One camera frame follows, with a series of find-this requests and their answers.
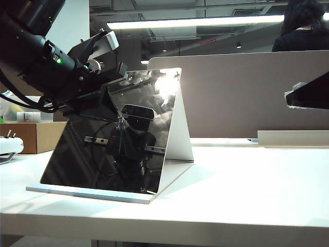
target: wall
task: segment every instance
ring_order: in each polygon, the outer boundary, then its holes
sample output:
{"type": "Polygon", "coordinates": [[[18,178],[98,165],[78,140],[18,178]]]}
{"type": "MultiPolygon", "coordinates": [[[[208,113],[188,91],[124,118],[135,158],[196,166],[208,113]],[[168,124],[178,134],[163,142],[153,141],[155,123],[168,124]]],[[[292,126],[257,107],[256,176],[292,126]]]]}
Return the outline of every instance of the wall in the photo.
{"type": "Polygon", "coordinates": [[[257,130],[327,130],[329,114],[290,109],[284,93],[328,71],[329,51],[153,58],[148,68],[181,67],[191,137],[257,137],[257,130]]]}

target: white desk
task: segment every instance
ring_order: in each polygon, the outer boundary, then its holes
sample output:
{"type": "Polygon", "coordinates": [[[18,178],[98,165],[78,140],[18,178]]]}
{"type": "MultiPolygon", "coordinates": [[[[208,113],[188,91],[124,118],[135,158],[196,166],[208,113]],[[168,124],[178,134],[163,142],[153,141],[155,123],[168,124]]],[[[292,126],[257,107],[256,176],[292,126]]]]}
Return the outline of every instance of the white desk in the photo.
{"type": "Polygon", "coordinates": [[[195,165],[149,205],[25,191],[39,181],[51,152],[19,155],[0,166],[2,233],[329,246],[329,149],[265,149],[231,139],[192,142],[195,165]]]}

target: robotic arm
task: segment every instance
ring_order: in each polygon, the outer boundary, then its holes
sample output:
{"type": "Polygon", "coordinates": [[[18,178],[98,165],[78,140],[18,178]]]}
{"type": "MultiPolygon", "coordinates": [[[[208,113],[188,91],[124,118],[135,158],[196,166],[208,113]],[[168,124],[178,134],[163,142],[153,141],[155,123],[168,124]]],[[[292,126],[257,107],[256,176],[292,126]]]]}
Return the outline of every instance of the robotic arm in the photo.
{"type": "Polygon", "coordinates": [[[73,181],[78,177],[84,181],[84,187],[146,193],[150,189],[146,181],[154,176],[148,160],[153,155],[165,155],[164,148],[154,147],[156,138],[149,132],[155,113],[151,108],[131,104],[118,110],[108,86],[125,80],[126,66],[119,63],[117,67],[100,73],[88,61],[95,44],[101,39],[105,39],[112,50],[118,47],[113,31],[101,29],[68,54],[45,39],[64,2],[11,0],[0,3],[0,82],[25,104],[3,94],[0,97],[47,113],[59,110],[69,118],[58,144],[60,148],[55,149],[55,158],[48,163],[41,183],[64,181],[62,185],[76,186],[73,181]],[[1,71],[3,67],[44,96],[39,102],[28,99],[6,78],[1,71]],[[110,126],[114,126],[111,133],[106,129],[110,126]],[[104,136],[97,137],[102,130],[104,136]],[[114,167],[116,171],[111,174],[103,172],[98,167],[99,162],[95,161],[94,152],[102,157],[104,166],[114,167]],[[72,159],[70,166],[60,162],[66,153],[67,159],[72,159]],[[53,172],[56,169],[65,172],[53,172]],[[65,179],[57,177],[62,173],[65,179]]]}
{"type": "Polygon", "coordinates": [[[99,74],[88,63],[100,39],[108,39],[111,49],[118,47],[114,32],[100,30],[66,54],[45,39],[64,3],[65,0],[14,0],[0,4],[0,67],[14,72],[44,96],[38,103],[29,100],[1,70],[0,81],[26,103],[24,107],[49,113],[60,110],[67,117],[74,114],[117,121],[118,111],[105,86],[124,80],[126,66],[120,63],[99,74]],[[99,113],[91,114],[90,107],[98,108],[99,113]]]}

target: ceiling light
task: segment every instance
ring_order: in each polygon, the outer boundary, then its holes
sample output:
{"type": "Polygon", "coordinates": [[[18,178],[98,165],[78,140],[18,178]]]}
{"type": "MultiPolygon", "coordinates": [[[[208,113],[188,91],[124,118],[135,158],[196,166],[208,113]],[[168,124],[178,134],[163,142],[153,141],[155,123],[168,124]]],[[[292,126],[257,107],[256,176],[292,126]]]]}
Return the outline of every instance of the ceiling light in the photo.
{"type": "Polygon", "coordinates": [[[191,26],[228,26],[257,23],[276,23],[284,20],[283,15],[240,16],[240,17],[213,17],[196,19],[112,22],[108,23],[110,29],[136,29],[136,28],[166,28],[191,26]]]}

